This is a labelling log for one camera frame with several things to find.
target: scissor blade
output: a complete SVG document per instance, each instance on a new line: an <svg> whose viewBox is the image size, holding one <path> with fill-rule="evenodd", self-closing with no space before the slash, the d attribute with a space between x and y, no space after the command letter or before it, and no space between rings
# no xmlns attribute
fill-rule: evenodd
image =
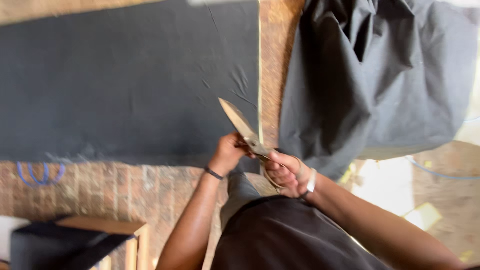
<svg viewBox="0 0 480 270"><path fill-rule="evenodd" d="M235 105L221 98L218 98L218 100L222 105L223 111L225 111L240 135L247 138L256 135L256 132L252 129L247 119L245 119L241 111L237 109Z"/></svg>

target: hand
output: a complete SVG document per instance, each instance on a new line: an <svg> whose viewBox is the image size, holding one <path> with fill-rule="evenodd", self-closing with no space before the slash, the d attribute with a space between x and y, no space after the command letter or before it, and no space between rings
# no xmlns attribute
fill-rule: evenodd
<svg viewBox="0 0 480 270"><path fill-rule="evenodd" d="M266 173L275 183L285 187L280 189L281 195L298 198L307 191L308 179L312 172L310 168L298 159L282 153L270 152L268 157L271 160L265 162ZM303 167L303 173L298 175L301 167Z"/></svg>
<svg viewBox="0 0 480 270"><path fill-rule="evenodd" d="M245 155L255 158L255 155L248 151L248 146L243 142L240 134L232 132L218 140L215 154L208 163L208 167L217 174L225 176L237 166L240 158Z"/></svg>

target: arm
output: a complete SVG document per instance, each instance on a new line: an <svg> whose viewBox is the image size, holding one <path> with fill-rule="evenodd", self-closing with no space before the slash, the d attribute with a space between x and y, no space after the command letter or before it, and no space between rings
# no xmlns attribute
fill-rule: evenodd
<svg viewBox="0 0 480 270"><path fill-rule="evenodd" d="M237 133L220 138L208 167L222 176L235 168L240 158L247 154L245 148L237 147L238 143ZM220 180L209 173L202 174L162 250L156 270L202 268L219 183Z"/></svg>
<svg viewBox="0 0 480 270"><path fill-rule="evenodd" d="M275 182L288 187L286 196L298 197L306 189L310 169L288 155L271 153L267 173ZM304 166L296 179L293 173ZM396 269L463 269L463 263L442 243L417 226L381 209L317 174L313 192L305 199L334 220L366 249Z"/></svg>

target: scissors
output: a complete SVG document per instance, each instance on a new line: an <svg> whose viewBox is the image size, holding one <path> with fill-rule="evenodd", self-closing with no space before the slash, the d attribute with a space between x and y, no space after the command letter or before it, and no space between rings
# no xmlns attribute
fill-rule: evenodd
<svg viewBox="0 0 480 270"><path fill-rule="evenodd" d="M266 148L262 143L260 143L260 138L258 137L258 134L252 129L247 119L243 116L241 111L237 109L237 107L235 107L235 105L221 98L218 98L218 100L222 105L223 111L227 114L232 124L235 126L245 143L250 148L250 152L256 155L261 161L261 166L263 168L265 178L268 179L268 181L270 181L270 183L275 188L284 188L275 183L265 171L264 163L268 160L271 160L268 157L268 153L275 150L272 148Z"/></svg>

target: person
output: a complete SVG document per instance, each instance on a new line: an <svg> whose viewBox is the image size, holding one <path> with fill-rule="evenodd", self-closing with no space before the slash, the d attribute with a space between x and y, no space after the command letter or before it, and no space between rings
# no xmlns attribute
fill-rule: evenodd
<svg viewBox="0 0 480 270"><path fill-rule="evenodd" d="M244 155L253 157L238 133L220 138L157 270L202 268L220 183L216 174L227 175ZM245 174L228 175L229 198L220 213L223 232L211 269L465 268L428 233L319 173L308 192L314 171L299 159L275 151L269 158L266 173L285 187L280 195L261 197Z"/></svg>

